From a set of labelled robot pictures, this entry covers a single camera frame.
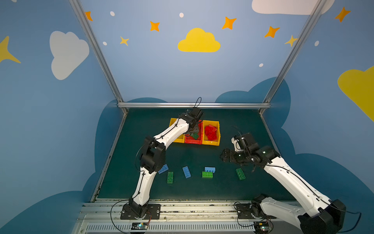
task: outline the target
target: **green lego brick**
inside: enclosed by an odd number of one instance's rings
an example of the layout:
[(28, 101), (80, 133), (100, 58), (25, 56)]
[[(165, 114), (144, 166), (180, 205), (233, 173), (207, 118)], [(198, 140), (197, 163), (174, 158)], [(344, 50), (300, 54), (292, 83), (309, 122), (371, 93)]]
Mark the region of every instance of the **green lego brick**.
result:
[(244, 180), (245, 176), (241, 168), (236, 169), (236, 174), (239, 177), (239, 180)]
[(213, 178), (213, 172), (203, 171), (203, 178)]
[(168, 172), (168, 180), (166, 181), (167, 183), (173, 183), (173, 175), (174, 173), (172, 171)]
[(192, 133), (190, 137), (193, 137), (195, 140), (199, 138), (199, 135), (197, 133)]

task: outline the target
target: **yellow star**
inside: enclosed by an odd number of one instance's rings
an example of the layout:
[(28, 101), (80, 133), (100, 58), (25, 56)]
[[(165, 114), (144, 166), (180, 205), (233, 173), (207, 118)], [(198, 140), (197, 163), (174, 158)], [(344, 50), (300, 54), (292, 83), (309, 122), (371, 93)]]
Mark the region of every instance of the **yellow star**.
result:
[(294, 45), (294, 42), (297, 40), (297, 38), (294, 38), (294, 36), (293, 35), (291, 35), (291, 39), (288, 41), (288, 42), (286, 42), (285, 44), (290, 44), (291, 45), (291, 47)]
[(122, 37), (121, 37), (121, 39), (122, 39), (122, 41), (121, 41), (121, 43), (120, 44), (126, 44), (126, 46), (129, 46), (128, 44), (127, 44), (127, 41), (129, 40), (129, 39), (123, 39)]
[(9, 36), (7, 36), (1, 43), (0, 43), (0, 63), (5, 59), (10, 59), (15, 61), (16, 63), (21, 63), (18, 59), (16, 59), (13, 55), (11, 55), (8, 51), (8, 42)]
[(225, 22), (225, 25), (223, 25), (222, 29), (224, 28), (229, 28), (229, 29), (233, 29), (233, 23), (236, 19), (229, 19), (226, 17), (226, 22)]
[(270, 26), (269, 32), (264, 37), (272, 37), (272, 38), (274, 38), (275, 33), (278, 31), (278, 29), (280, 29), (280, 28), (272, 28)]
[(350, 10), (346, 10), (346, 9), (343, 7), (343, 9), (341, 10), (341, 12), (339, 13), (339, 15), (338, 15), (337, 17), (335, 17), (335, 19), (338, 19), (338, 20), (340, 20), (340, 22), (342, 22), (343, 19), (344, 19), (344, 17), (345, 17), (346, 15), (348, 15), (349, 12), (350, 12)]
[(93, 21), (91, 18), (91, 11), (87, 11), (85, 13), (86, 13), (87, 19)]
[(151, 22), (151, 31), (157, 30), (159, 32), (159, 24), (160, 23), (154, 23), (152, 21), (150, 21), (150, 22)]

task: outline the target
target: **yellow bin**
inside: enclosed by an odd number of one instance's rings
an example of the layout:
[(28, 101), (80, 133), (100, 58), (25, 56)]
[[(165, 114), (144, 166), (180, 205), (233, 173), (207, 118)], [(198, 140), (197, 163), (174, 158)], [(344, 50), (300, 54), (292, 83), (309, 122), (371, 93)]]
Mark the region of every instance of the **yellow bin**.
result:
[[(205, 135), (205, 127), (208, 125), (212, 125), (217, 129), (217, 140), (208, 140), (208, 137)], [(221, 140), (221, 133), (220, 133), (220, 122), (218, 121), (210, 121), (210, 120), (203, 120), (203, 145), (214, 145), (219, 146)]]
[[(175, 123), (176, 122), (176, 118), (171, 118), (170, 119), (170, 124), (169, 124), (169, 127), (173, 124), (173, 123)], [(182, 135), (180, 135), (175, 141), (173, 141), (173, 142), (176, 142), (176, 143), (184, 143), (184, 135), (182, 134)]]

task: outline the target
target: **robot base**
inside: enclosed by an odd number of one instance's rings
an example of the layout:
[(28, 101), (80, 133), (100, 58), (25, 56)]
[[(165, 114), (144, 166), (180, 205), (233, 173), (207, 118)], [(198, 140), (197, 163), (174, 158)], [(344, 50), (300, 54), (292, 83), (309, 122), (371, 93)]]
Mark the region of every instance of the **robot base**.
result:
[[(160, 204), (148, 204), (147, 211), (149, 211), (152, 215), (152, 219), (159, 219), (160, 218)], [(146, 213), (144, 216), (144, 220), (149, 220), (149, 213)], [(132, 211), (129, 204), (126, 204), (122, 207), (121, 217), (120, 219), (139, 219), (138, 216)]]

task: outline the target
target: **white cloud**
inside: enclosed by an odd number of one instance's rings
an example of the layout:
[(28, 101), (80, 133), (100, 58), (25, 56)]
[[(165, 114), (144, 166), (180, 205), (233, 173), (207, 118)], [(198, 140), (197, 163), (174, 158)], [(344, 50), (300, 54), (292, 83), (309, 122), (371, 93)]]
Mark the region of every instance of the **white cloud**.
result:
[[(252, 9), (261, 14), (310, 15), (318, 0), (253, 0)], [(327, 0), (322, 14), (335, 0)]]
[(52, 73), (59, 80), (68, 77), (88, 56), (90, 49), (85, 40), (74, 33), (54, 31), (49, 38), (53, 54)]

